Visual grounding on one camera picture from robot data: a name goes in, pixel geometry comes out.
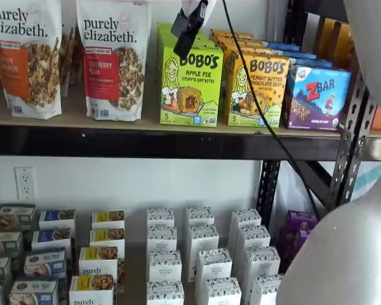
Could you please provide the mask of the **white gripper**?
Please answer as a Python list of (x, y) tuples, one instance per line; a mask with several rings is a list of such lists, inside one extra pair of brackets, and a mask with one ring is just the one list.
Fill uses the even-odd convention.
[(181, 0), (184, 12), (178, 13), (172, 25), (172, 34), (177, 37), (174, 53), (181, 59), (188, 56), (206, 15), (211, 15), (216, 3), (217, 0)]

